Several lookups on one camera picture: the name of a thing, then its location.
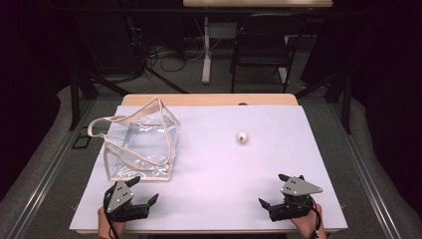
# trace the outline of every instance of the robotic hand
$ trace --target robotic hand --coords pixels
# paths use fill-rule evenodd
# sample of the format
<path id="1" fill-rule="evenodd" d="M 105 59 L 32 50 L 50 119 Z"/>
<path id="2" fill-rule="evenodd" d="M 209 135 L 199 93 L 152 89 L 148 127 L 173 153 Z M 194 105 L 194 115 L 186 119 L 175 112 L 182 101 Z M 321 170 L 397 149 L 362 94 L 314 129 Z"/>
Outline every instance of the robotic hand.
<path id="1" fill-rule="evenodd" d="M 306 182 L 303 176 L 288 177 L 279 174 L 279 178 L 286 183 L 282 188 L 284 203 L 272 206 L 259 198 L 261 206 L 269 211 L 271 220 L 280 221 L 308 215 L 315 204 L 310 194 L 322 192 L 322 189 Z"/>
<path id="2" fill-rule="evenodd" d="M 114 235 L 117 235 L 112 226 L 114 222 L 125 222 L 147 218 L 149 208 L 157 201 L 158 194 L 155 194 L 145 204 L 130 204 L 130 201 L 133 198 L 133 193 L 131 192 L 130 187 L 139 183 L 139 180 L 140 177 L 138 176 L 129 181 L 117 181 L 114 186 L 105 192 L 105 217 Z"/>

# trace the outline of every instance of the small white ball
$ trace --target small white ball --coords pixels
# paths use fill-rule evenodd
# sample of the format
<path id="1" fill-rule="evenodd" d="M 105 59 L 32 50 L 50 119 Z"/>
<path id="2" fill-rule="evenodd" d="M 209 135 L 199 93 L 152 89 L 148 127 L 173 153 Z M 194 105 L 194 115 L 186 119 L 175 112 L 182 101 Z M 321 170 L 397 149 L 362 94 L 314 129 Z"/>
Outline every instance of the small white ball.
<path id="1" fill-rule="evenodd" d="M 240 132 L 239 135 L 238 135 L 238 141 L 242 142 L 242 143 L 247 142 L 248 141 L 248 134 L 245 133 L 245 132 Z"/>

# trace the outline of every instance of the clear plastic bag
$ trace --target clear plastic bag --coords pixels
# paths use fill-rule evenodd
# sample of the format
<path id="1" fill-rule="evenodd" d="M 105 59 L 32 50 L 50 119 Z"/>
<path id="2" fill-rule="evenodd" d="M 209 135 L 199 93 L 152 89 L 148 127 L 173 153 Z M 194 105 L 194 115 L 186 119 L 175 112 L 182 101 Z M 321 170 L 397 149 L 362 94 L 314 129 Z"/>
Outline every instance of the clear plastic bag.
<path id="1" fill-rule="evenodd" d="M 97 123 L 111 122 L 107 134 L 93 132 Z M 92 121 L 89 136 L 105 140 L 105 171 L 109 180 L 169 180 L 177 157 L 180 123 L 160 98 L 131 116 Z"/>

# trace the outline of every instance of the white tabletop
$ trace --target white tabletop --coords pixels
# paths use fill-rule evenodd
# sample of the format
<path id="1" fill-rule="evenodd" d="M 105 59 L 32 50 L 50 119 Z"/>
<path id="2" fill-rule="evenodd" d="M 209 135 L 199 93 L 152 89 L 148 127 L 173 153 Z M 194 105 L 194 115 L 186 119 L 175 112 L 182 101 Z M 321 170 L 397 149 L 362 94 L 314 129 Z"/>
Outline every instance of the white tabletop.
<path id="1" fill-rule="evenodd" d="M 127 116 L 139 107 L 119 107 Z M 327 231 L 347 228 L 302 107 L 169 107 L 181 122 L 179 155 L 167 182 L 141 181 L 133 186 L 133 204 L 159 193 L 147 219 L 130 221 L 136 233 L 261 233 L 296 230 L 289 221 L 272 222 L 258 201 L 282 203 L 284 183 L 278 174 L 303 175 L 323 189 L 314 194 L 322 205 Z M 239 132 L 249 135 L 245 144 Z M 106 179 L 103 151 L 74 216 L 71 230 L 96 232 L 97 209 L 112 186 Z"/>
<path id="2" fill-rule="evenodd" d="M 185 7 L 330 7 L 331 0 L 183 0 Z"/>

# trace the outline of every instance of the human hand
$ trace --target human hand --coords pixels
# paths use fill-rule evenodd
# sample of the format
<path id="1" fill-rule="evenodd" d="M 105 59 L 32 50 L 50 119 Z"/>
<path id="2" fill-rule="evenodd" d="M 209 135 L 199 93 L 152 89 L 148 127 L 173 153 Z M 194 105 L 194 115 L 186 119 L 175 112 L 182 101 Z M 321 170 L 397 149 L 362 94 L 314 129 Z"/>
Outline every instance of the human hand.
<path id="1" fill-rule="evenodd" d="M 113 234 L 112 230 L 110 230 L 110 228 L 109 228 L 108 221 L 106 220 L 105 209 L 103 207 L 99 208 L 98 214 L 99 214 L 99 233 L 98 233 L 98 236 L 109 239 L 109 238 L 111 238 L 110 237 L 110 235 L 111 235 L 112 238 L 116 238 L 116 236 Z M 124 230 L 124 227 L 126 226 L 126 223 L 125 222 L 114 222 L 112 224 L 112 226 L 114 227 L 114 230 L 117 233 L 117 236 L 120 237 L 121 234 L 123 233 L 123 230 Z"/>
<path id="2" fill-rule="evenodd" d="M 325 237 L 325 231 L 323 229 L 323 223 L 322 223 L 322 207 L 316 203 L 316 210 L 319 212 L 320 215 L 320 227 L 318 231 L 317 238 L 318 239 L 324 239 Z M 317 214 L 311 210 L 308 215 L 299 217 L 299 218 L 292 218 L 290 219 L 293 224 L 298 228 L 299 233 L 304 238 L 311 238 L 311 235 L 313 234 L 314 230 L 316 229 L 316 223 L 317 223 Z"/>

